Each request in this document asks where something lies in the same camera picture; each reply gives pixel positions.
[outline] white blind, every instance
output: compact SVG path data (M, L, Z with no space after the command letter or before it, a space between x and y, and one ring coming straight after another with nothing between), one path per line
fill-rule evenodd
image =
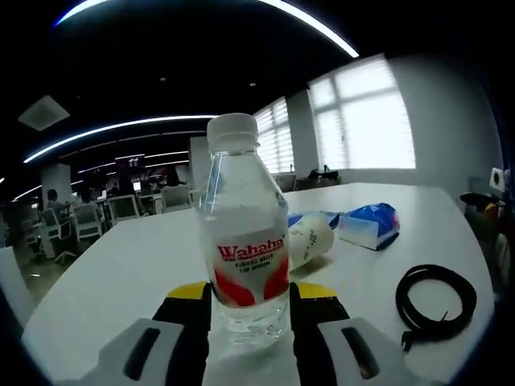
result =
M259 132L257 155L270 173L294 170L288 110L284 98L254 114Z
M410 120L382 57L341 68L310 84L320 166L414 169Z

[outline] table surface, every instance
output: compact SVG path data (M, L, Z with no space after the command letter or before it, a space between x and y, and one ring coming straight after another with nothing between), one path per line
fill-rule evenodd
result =
M406 327L394 294L404 273L437 264L465 277L477 292L469 326L441 343L415 345L407 366L444 382L466 361L493 314L494 297L483 254L457 206L442 189L354 183L286 194L290 213L349 211L393 205L400 236L380 252L335 238L330 264L303 280L332 287L351 317L361 316L400 342ZM138 318L151 318L169 290L207 281L193 209L119 223L88 249L50 289L23 342L52 380L76 379L94 368L99 350ZM440 320L461 311L458 295L438 281L419 283L410 298Z

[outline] ceiling light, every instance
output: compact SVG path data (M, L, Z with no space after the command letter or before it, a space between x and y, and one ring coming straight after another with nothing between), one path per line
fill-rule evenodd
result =
M145 167L156 167L156 166L164 166L164 165L171 165L172 163L188 163L189 161L175 161L175 162L165 162L165 163L158 163L156 165L149 165Z
M143 154L133 154L133 155L124 155L123 157L116 157L115 159L123 159L123 158L132 158L132 157L143 157L145 153Z
M101 2L107 2L107 0L85 0L85 2L82 2L78 6L74 6L71 10L69 10L62 18L57 20L57 22L54 24L54 27L58 24L61 24L64 20L67 18L71 18L73 15L78 14L79 12L82 12L83 10L87 10L88 8L95 6L97 4L100 4Z
M33 187L32 189L30 189L29 191L26 191L25 193L22 193L21 195L19 195L18 197L14 198L13 201L16 201L18 199L21 199L24 195L28 195L29 193L32 193L33 191L35 191L36 189L40 189L42 185L39 185L38 187Z
M175 151L173 153L162 153L162 154L146 155L145 158L162 157L163 155L187 154L187 153L189 153L187 150L186 151Z
M29 163L30 161L35 160L36 158L42 156L45 153L48 153L50 150L54 150L57 147L60 147L66 143L75 141L77 139L87 137L92 134L100 133L102 131L111 130L111 129L117 129L118 127L125 127L125 126L131 126L131 125L141 125L143 123L153 123L153 122L164 122L164 121L187 121L191 119L212 119L218 117L217 115L180 115L180 116L174 116L174 117L158 117L158 118L147 118L147 119L140 119L138 121L130 121L130 122L124 122L124 123L118 123L116 125L110 125L101 127L99 129L86 131L84 133L80 133L77 135L74 135L73 137L66 138L63 141L56 142L50 146L45 147L44 149L34 153L29 158L27 158L23 163Z
M264 2L269 6L274 6L279 10L282 10L299 20L305 22L307 25L315 28L322 35L325 35L328 39L330 39L334 44L340 47L342 50L347 52L352 58L357 58L359 54L356 52L354 48L352 48L345 40L339 37L334 31L329 29L327 26L319 22L316 18L307 14L303 10L288 4L287 2L282 2L280 0L258 0L259 2Z
M84 173L86 171L100 169L101 167L112 166L112 165L116 165L116 163L115 162L111 162L111 163L106 163L105 165L99 165L99 166L95 166L95 167L90 167L89 169L81 170L79 173Z

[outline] water bottle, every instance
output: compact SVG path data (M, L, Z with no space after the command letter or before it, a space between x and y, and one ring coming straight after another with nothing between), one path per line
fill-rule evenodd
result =
M256 154L247 114L208 123L209 180L197 214L212 289L236 343L271 344L288 327L288 207Z

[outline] black ceiling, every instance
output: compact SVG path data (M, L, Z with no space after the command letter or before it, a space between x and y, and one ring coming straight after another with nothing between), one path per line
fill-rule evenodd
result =
M492 44L494 36L499 44L502 28L509 26L498 10L462 13L421 11L419 4L377 9L325 0L289 2L328 25L361 56L436 51L481 62L487 72L493 59L481 48ZM255 113L352 60L317 31L256 0L110 0L53 27L77 3L13 5L13 17L24 16L9 32L4 50L2 91L9 106L1 127L8 146L0 153L0 178L6 177L0 199L37 185L39 169L66 154L153 133L205 131L207 121L115 129L23 165L34 150L75 133L148 117ZM18 123L17 117L44 95L51 95L71 116L43 132ZM77 171L132 152L187 150L191 135L198 134L115 142L60 161Z

